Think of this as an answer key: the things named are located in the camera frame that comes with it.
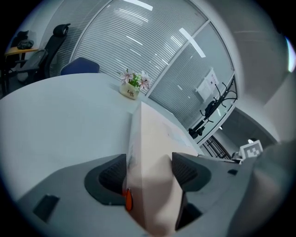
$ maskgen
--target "white table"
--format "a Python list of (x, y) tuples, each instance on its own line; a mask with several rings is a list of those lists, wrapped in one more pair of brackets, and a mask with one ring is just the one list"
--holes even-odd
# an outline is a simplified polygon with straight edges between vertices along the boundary
[(14, 200), (51, 173), (128, 152), (131, 115), (144, 101), (180, 127), (170, 112), (140, 93), (122, 96), (106, 74), (74, 74), (23, 87), (0, 100), (0, 158)]

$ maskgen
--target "black rubber pad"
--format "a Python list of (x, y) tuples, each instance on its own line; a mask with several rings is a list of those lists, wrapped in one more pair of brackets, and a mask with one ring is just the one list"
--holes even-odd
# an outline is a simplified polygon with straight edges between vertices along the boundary
[(58, 197), (47, 194), (34, 208), (33, 213), (42, 221), (47, 222), (59, 200), (60, 199)]
[(175, 230), (178, 231), (179, 229), (187, 226), (197, 218), (199, 218), (202, 213), (191, 203), (188, 203), (186, 194), (183, 193), (179, 216), (176, 222)]
[(104, 205), (125, 205), (122, 196), (126, 177), (126, 154), (89, 171), (84, 186), (89, 194)]
[(208, 168), (187, 159), (180, 153), (172, 154), (172, 171), (184, 192), (196, 192), (211, 179)]
[(230, 169), (227, 173), (229, 173), (231, 175), (236, 175), (237, 174), (237, 170), (236, 169)]

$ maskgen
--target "white wall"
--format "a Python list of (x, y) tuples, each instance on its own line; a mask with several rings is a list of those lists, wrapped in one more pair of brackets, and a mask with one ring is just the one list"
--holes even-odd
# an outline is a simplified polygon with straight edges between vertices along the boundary
[(275, 140), (280, 141), (280, 136), (278, 135), (275, 125), (264, 111), (263, 102), (249, 94), (244, 94), (244, 96), (237, 101), (236, 108), (256, 125), (266, 130)]
[(281, 87), (264, 105), (264, 112), (281, 141), (296, 138), (296, 75), (289, 73)]
[(213, 136), (217, 139), (218, 142), (225, 148), (225, 150), (232, 155), (234, 152), (239, 151), (239, 147), (235, 145), (221, 129), (218, 129)]
[(33, 47), (39, 48), (46, 27), (62, 2), (63, 0), (43, 0), (27, 16), (17, 32), (29, 31), (29, 39), (34, 41)]

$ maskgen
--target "white ceiling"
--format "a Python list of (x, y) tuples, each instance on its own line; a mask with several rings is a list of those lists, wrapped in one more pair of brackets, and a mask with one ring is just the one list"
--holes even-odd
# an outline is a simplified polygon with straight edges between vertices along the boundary
[(208, 0), (230, 29), (245, 77), (245, 93), (266, 103), (281, 85), (288, 51), (267, 13), (250, 0)]

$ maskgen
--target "wooden desk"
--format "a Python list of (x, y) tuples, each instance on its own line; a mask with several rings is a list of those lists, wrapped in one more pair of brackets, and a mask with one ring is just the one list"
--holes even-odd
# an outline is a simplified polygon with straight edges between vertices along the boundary
[(16, 55), (16, 54), (21, 54), (21, 60), (25, 60), (25, 54), (30, 53), (30, 52), (35, 52), (38, 51), (38, 49), (27, 49), (27, 50), (19, 50), (17, 47), (12, 47), (8, 51), (5, 52), (4, 54), (4, 61), (2, 63), (3, 68), (0, 68), (1, 70), (1, 78), (0, 78), (0, 83), (2, 87), (2, 93), (5, 96), (7, 94), (8, 88), (9, 88), (9, 80), (5, 80), (4, 76), (6, 74), (7, 70), (5, 68), (5, 63), (6, 63), (6, 57), (11, 56), (11, 55)]
[(19, 50), (17, 47), (12, 47), (8, 51), (5, 52), (4, 56), (10, 56), (14, 54), (25, 54), (25, 53), (30, 53), (30, 52), (35, 52), (38, 51), (38, 49), (27, 49), (27, 50)]

